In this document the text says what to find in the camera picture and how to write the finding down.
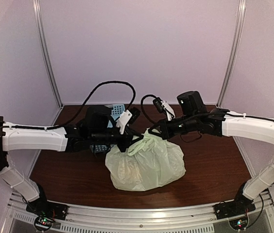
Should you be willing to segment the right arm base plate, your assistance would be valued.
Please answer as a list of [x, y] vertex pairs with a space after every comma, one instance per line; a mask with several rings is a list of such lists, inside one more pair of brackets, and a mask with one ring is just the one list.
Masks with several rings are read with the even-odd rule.
[[253, 203], [244, 204], [237, 201], [220, 202], [213, 206], [217, 220], [232, 218], [235, 216], [244, 216], [248, 212], [256, 209]]

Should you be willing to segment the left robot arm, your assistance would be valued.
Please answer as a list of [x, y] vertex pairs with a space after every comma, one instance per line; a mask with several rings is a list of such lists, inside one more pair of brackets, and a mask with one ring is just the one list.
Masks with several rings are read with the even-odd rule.
[[58, 152], [80, 152], [94, 145], [116, 145], [125, 152], [143, 138], [127, 129], [135, 122], [140, 111], [133, 107], [123, 111], [118, 119], [111, 116], [111, 108], [103, 105], [88, 107], [86, 115], [76, 124], [57, 126], [16, 125], [4, 121], [0, 116], [0, 177], [20, 193], [28, 207], [46, 216], [51, 212], [41, 185], [19, 172], [8, 152], [12, 150], [53, 150]]

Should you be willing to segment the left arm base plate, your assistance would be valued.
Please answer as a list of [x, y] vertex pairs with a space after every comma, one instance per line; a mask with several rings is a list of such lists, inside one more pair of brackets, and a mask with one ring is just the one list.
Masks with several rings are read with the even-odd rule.
[[47, 217], [51, 220], [65, 220], [68, 213], [68, 206], [65, 204], [48, 202], [45, 210], [38, 210], [37, 208], [33, 208], [30, 205], [27, 205], [26, 211], [37, 216]]

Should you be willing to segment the light green plastic bag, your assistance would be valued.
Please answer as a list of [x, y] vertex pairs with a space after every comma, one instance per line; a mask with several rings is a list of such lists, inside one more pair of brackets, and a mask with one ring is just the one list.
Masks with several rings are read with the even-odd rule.
[[116, 189], [135, 192], [163, 187], [186, 173], [180, 146], [148, 131], [125, 152], [114, 146], [106, 154], [105, 166]]

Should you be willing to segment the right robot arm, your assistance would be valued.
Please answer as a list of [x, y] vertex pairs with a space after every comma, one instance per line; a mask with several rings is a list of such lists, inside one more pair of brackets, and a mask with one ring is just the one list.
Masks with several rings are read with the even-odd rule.
[[240, 186], [231, 202], [230, 209], [234, 214], [241, 214], [262, 191], [274, 185], [274, 118], [238, 113], [219, 107], [208, 109], [198, 91], [188, 91], [177, 97], [182, 114], [176, 116], [173, 108], [165, 100], [158, 96], [152, 97], [153, 105], [158, 112], [165, 115], [165, 118], [153, 122], [149, 133], [162, 139], [191, 132], [231, 137], [236, 141], [248, 166], [252, 164], [252, 159], [243, 146], [244, 142], [263, 147], [255, 153], [258, 158], [261, 158], [261, 153], [267, 149], [273, 150], [267, 155], [269, 162], [260, 165], [255, 174]]

